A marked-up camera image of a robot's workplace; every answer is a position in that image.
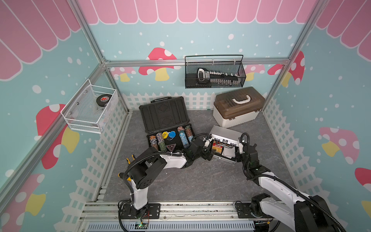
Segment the black plastic poker case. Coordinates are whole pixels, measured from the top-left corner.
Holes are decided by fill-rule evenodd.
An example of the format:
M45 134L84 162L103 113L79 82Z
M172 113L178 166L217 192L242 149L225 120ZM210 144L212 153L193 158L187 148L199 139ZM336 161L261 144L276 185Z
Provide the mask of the black plastic poker case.
M176 144L176 150L184 149L177 128L182 126L185 128L190 125L190 119L187 114L187 109L183 97L165 97L155 99L149 104L139 106L142 119L147 133L147 143L151 147L149 137L158 132L175 131L176 137L173 140L164 139L166 145Z

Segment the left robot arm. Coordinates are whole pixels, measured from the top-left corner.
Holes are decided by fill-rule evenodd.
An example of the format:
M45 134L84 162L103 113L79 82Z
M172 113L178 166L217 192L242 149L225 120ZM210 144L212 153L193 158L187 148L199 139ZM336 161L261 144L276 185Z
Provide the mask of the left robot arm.
M211 160L213 153L212 136L201 133L194 136L188 148L176 152L162 152L154 147L148 148L139 157L133 158L126 171L118 177L124 180L130 190L130 206L137 211L148 204L148 187L164 169L185 169L202 157Z

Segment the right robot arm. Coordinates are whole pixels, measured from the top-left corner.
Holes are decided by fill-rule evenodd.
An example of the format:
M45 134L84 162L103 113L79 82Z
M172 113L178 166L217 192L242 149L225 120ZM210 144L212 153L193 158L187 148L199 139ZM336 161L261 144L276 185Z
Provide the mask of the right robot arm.
M310 196L294 188L260 164L256 145L250 144L248 133L242 133L238 141L246 179L273 195L259 194L251 199L253 216L272 216L296 232L345 231L322 197Z

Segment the silver aluminium poker case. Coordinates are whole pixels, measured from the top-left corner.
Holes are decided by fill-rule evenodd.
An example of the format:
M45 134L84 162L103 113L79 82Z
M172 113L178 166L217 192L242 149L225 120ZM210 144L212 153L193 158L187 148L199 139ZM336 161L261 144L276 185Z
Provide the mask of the silver aluminium poker case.
M222 145L223 148L235 148L235 152L238 151L237 147L239 143L238 139L242 135L241 132L219 126L213 126L210 131L210 135L213 139L212 144L214 141L216 141L218 142L219 145ZM228 159L227 157L224 157L222 154L216 154L215 151L213 158L231 163L237 162L236 158Z

